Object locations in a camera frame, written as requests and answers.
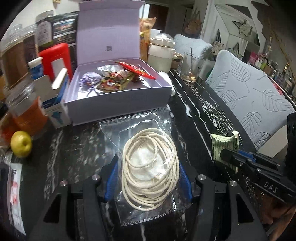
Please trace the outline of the brown gold snack packet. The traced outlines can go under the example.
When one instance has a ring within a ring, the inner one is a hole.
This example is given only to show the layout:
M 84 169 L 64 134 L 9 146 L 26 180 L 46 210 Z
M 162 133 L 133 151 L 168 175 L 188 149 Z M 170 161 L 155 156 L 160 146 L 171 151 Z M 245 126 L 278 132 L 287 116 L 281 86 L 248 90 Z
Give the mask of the brown gold snack packet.
M 126 86 L 136 77 L 135 73 L 128 70 L 118 72 L 109 71 L 97 85 L 97 89 L 103 92 L 117 92 L 125 90 Z

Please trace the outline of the long red snack packet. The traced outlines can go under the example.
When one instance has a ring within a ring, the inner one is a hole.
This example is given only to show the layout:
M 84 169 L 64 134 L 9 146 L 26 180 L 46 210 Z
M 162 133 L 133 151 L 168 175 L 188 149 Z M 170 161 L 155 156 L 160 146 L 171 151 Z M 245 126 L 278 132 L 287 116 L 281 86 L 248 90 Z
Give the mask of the long red snack packet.
M 121 62 L 121 61 L 115 61 L 116 64 L 120 65 L 121 67 L 123 67 L 125 70 L 134 73 L 135 75 L 139 75 L 143 78 L 148 78 L 148 79 L 153 79 L 156 80 L 156 78 L 152 75 L 150 75 L 149 73 L 147 73 L 146 71 L 140 69 L 137 66 L 125 63 L 125 62 Z

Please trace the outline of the metal spoon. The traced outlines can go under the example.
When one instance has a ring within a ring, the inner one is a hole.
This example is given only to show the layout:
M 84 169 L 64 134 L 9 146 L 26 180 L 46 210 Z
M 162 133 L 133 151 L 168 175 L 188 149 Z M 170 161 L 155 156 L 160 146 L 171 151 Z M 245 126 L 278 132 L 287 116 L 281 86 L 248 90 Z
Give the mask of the metal spoon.
M 192 47 L 190 48 L 190 56 L 191 56 L 191 69 L 190 69 L 190 73 L 189 73 L 189 80 L 191 82 L 195 82 L 196 78 L 193 74 L 193 51 L 192 51 Z

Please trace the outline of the yellow green apple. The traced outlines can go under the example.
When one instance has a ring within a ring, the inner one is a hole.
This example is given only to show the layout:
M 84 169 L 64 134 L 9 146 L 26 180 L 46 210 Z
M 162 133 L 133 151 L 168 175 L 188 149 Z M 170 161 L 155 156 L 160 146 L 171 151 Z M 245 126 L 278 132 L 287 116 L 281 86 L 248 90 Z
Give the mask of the yellow green apple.
M 32 139 L 24 131 L 17 131 L 11 137 L 10 147 L 13 154 L 19 158 L 29 156 L 32 150 Z

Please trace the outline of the glass measuring cup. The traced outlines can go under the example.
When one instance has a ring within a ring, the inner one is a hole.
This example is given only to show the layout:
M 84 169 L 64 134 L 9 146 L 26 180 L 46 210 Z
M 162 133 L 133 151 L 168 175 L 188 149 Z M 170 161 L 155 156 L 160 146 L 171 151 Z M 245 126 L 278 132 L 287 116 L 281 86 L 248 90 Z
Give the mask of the glass measuring cup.
M 180 77 L 182 80 L 195 83 L 205 60 L 190 53 L 184 53 Z

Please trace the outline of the blue white carton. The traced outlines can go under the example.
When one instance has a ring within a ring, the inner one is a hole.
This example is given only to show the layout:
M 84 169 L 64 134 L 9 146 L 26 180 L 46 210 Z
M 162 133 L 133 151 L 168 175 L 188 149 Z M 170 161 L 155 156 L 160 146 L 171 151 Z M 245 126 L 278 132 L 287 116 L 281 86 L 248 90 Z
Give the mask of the blue white carton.
M 58 129 L 70 125 L 72 121 L 65 102 L 70 83 L 68 70 L 62 68 L 53 82 L 49 80 L 48 75 L 44 75 L 33 83 L 53 126 Z

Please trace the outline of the lavender gift box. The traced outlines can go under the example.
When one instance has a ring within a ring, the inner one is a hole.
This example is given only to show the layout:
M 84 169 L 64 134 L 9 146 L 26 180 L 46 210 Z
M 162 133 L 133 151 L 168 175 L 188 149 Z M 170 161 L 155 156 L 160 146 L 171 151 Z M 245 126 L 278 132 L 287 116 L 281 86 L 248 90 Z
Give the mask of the lavender gift box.
M 140 59 L 139 10 L 142 1 L 85 1 L 79 4 L 77 68 L 65 103 L 73 125 L 165 107 L 171 85 Z M 80 92 L 82 75 L 117 61 L 152 75 L 143 83 L 110 93 Z

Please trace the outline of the purple sachet pouch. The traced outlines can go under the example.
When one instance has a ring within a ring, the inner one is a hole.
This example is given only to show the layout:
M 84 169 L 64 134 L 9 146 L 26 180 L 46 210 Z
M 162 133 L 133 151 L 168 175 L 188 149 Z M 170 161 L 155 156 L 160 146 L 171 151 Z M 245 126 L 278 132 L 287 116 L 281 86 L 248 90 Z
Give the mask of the purple sachet pouch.
M 101 80 L 102 80 L 102 77 L 98 73 L 87 72 L 87 73 L 83 74 L 79 80 L 80 90 L 84 91 L 84 92 L 88 91 L 87 96 L 91 92 L 95 92 L 95 94 L 99 94 L 96 87 L 97 87 L 97 85 L 100 84 Z

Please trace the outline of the far light blue cushion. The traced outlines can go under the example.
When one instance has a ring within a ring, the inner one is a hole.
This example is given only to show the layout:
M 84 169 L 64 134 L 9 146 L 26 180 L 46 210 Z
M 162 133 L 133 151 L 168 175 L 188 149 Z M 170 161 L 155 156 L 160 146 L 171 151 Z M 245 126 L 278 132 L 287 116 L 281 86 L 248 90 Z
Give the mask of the far light blue cushion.
M 212 49 L 212 45 L 202 39 L 189 38 L 181 34 L 174 37 L 175 50 L 177 53 L 184 55 L 185 53 L 192 53 L 194 56 L 207 59 Z

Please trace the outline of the cream ceramic lidded jar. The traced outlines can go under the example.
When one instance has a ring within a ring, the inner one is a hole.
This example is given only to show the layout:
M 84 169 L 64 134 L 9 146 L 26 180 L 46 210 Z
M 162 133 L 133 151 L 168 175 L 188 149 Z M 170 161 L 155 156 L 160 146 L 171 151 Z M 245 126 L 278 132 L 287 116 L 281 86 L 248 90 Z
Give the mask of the cream ceramic lidded jar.
M 172 36 L 159 33 L 151 38 L 148 51 L 147 64 L 157 72 L 168 73 L 171 64 L 177 58 L 175 54 L 175 42 Z

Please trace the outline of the hanging brown tote bag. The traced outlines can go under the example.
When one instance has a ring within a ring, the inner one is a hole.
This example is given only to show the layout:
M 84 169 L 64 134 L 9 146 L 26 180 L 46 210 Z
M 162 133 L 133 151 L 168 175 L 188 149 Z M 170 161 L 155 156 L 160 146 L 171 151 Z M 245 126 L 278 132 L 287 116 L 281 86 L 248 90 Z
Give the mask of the hanging brown tote bag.
M 190 38 L 198 38 L 202 28 L 202 21 L 200 16 L 193 18 L 185 27 L 185 35 Z

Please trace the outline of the white blue tube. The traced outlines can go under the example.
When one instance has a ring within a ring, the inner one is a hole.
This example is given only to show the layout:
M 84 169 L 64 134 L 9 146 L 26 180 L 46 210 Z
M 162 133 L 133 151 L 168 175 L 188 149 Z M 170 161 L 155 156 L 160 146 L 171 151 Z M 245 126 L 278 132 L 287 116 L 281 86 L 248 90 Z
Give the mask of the white blue tube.
M 30 74 L 33 80 L 39 79 L 44 75 L 42 60 L 43 57 L 38 57 L 28 63 Z

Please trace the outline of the orange snack bag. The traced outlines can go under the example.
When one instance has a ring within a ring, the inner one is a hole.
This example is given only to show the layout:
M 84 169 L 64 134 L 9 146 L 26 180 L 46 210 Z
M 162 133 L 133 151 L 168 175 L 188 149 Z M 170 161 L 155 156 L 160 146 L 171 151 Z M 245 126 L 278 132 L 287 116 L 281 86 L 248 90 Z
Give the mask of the orange snack bag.
M 151 29 L 157 18 L 141 18 L 139 20 L 140 59 L 147 62 L 147 55 L 151 39 Z

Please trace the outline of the black printed package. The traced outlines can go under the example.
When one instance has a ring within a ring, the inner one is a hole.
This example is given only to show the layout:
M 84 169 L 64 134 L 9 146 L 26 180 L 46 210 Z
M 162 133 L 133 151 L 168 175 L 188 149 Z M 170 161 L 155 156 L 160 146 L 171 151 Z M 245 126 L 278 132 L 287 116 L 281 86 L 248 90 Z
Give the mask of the black printed package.
M 74 73 L 77 67 L 77 26 L 78 26 L 79 11 L 55 15 L 52 17 L 52 34 L 54 45 L 66 43 L 69 47 L 72 72 Z

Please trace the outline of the purple label clear jar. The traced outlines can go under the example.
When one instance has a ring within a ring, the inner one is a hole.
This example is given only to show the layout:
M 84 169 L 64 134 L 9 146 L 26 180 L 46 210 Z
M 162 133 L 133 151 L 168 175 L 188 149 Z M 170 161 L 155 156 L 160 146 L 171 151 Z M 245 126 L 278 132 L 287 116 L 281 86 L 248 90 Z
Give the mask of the purple label clear jar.
M 35 18 L 36 37 L 39 52 L 53 46 L 53 34 L 52 34 L 52 17 L 54 16 L 54 11 L 44 11 L 37 15 Z

